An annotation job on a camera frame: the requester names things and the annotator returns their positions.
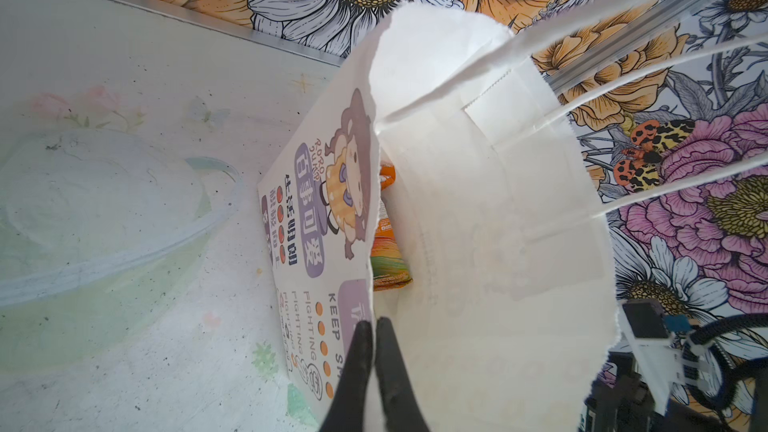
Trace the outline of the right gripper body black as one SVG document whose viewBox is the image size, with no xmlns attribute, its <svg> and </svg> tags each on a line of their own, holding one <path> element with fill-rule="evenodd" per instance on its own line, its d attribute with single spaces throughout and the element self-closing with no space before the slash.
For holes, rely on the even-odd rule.
<svg viewBox="0 0 768 432">
<path fill-rule="evenodd" d="M 767 383 L 759 382 L 754 415 L 721 421 L 696 402 L 688 406 L 667 402 L 666 412 L 655 411 L 655 401 L 642 376 L 635 370 L 630 353 L 611 353 L 579 417 L 580 431 L 765 431 L 767 429 Z"/>
</svg>

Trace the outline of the white paper bag with print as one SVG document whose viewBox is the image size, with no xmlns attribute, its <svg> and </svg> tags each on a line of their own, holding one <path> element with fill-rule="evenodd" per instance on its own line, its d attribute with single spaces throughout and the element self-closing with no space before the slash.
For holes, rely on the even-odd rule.
<svg viewBox="0 0 768 432">
<path fill-rule="evenodd" d="M 606 209 L 533 55 L 649 0 L 595 0 L 513 33 L 408 4 L 356 47 L 259 185 L 289 376 L 320 427 L 360 321 L 363 431 L 391 320 L 430 431 L 573 431 L 618 338 Z M 386 205 L 412 282 L 373 288 Z"/>
</svg>

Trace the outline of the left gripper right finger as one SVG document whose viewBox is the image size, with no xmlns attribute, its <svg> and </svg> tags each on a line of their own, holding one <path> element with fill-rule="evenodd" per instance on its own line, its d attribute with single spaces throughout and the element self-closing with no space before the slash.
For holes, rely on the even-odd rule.
<svg viewBox="0 0 768 432">
<path fill-rule="evenodd" d="M 386 430 L 429 432 L 389 318 L 377 320 L 375 339 L 374 366 Z"/>
</svg>

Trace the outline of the orange snack bag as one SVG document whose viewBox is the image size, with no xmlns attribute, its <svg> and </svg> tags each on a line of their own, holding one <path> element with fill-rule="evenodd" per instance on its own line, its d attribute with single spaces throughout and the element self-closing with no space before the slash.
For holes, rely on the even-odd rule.
<svg viewBox="0 0 768 432">
<path fill-rule="evenodd" d="M 379 201 L 379 218 L 370 261 L 375 292 L 403 288 L 412 282 L 383 200 Z"/>
</svg>

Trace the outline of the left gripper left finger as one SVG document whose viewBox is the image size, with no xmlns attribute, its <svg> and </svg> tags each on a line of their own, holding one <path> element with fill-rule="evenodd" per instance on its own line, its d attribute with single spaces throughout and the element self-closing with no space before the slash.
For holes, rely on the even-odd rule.
<svg viewBox="0 0 768 432">
<path fill-rule="evenodd" d="M 373 362 L 373 330 L 360 321 L 347 353 L 336 395 L 320 432 L 362 432 L 368 381 Z"/>
</svg>

